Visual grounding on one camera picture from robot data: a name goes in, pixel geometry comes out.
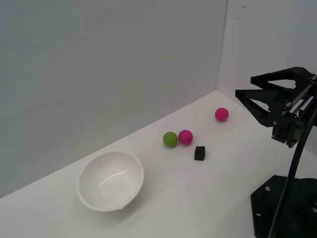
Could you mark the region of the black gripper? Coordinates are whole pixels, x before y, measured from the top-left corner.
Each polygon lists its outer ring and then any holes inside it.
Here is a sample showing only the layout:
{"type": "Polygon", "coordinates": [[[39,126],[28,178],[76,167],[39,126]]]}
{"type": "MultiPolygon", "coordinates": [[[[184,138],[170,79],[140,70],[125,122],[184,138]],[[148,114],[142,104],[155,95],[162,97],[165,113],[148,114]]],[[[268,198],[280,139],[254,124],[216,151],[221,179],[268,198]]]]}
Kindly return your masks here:
{"type": "Polygon", "coordinates": [[[309,74],[305,68],[296,66],[252,76],[251,84],[262,89],[235,90],[235,97],[261,125],[273,126],[273,139],[291,148],[299,141],[309,117],[316,111],[317,76],[309,74]],[[282,97],[273,91],[287,90],[271,83],[279,80],[296,82],[289,95],[282,97]]]}

